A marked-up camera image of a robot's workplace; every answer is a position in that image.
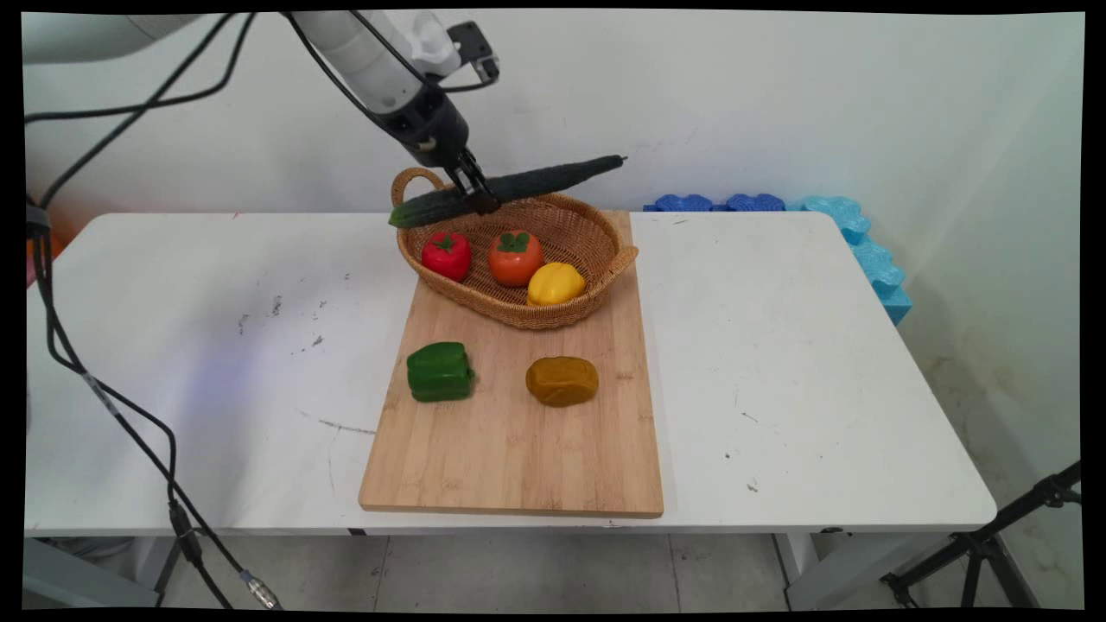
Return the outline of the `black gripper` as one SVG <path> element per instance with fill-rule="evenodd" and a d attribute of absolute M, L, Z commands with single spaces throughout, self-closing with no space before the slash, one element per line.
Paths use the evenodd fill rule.
<path fill-rule="evenodd" d="M 500 209 L 486 174 L 467 149 L 469 126 L 442 89 L 420 84 L 378 99 L 383 129 L 422 167 L 444 168 L 455 191 L 478 215 Z"/>

